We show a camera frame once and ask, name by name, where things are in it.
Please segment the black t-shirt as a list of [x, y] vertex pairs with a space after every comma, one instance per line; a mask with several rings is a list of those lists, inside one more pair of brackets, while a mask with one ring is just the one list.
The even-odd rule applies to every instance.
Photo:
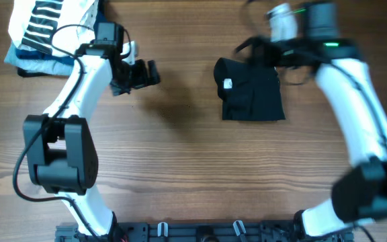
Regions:
[[219, 58], [214, 66], [222, 119], [271, 122], [285, 120], [280, 80], [274, 67]]

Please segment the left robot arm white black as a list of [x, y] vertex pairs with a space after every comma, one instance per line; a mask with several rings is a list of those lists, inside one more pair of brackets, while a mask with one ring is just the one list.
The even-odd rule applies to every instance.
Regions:
[[25, 148], [13, 170], [13, 189], [30, 202], [62, 201], [77, 222], [78, 241], [128, 240], [95, 184], [99, 159], [89, 129], [106, 87], [118, 96], [161, 81], [155, 62], [137, 59], [127, 37], [120, 24], [101, 22], [95, 40], [71, 54], [76, 63], [58, 97], [23, 125]]

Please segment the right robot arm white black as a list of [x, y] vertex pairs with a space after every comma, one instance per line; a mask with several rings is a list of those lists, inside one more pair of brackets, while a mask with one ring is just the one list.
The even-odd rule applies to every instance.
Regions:
[[345, 138], [351, 169], [334, 183], [329, 199], [294, 217], [293, 238], [319, 241], [387, 219], [387, 116], [357, 44], [342, 38], [332, 1], [305, 3], [292, 10], [278, 5], [267, 13], [270, 35], [241, 16], [264, 47], [273, 67], [310, 67]]

